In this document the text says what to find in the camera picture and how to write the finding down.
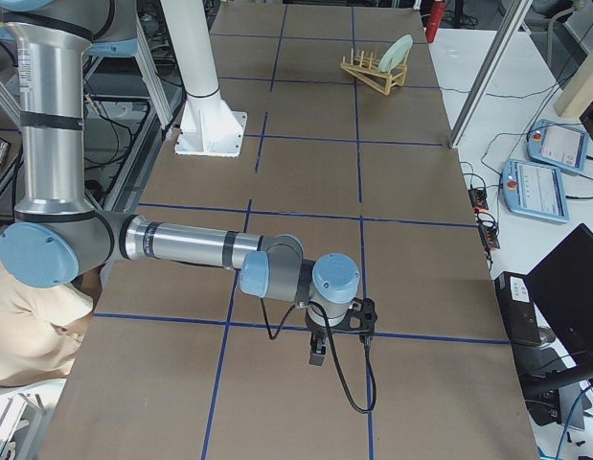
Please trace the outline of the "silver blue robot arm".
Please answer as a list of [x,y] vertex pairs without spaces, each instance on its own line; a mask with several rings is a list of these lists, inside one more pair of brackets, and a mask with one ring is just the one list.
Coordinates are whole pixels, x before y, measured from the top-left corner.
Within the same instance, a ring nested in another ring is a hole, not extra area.
[[133,56],[132,1],[4,1],[18,54],[25,194],[0,237],[0,259],[18,281],[52,288],[108,261],[150,258],[239,272],[240,289],[306,312],[310,362],[336,352],[333,336],[368,343],[376,315],[357,297],[359,270],[346,255],[305,258],[292,236],[277,237],[147,220],[95,208],[84,192],[83,61]]

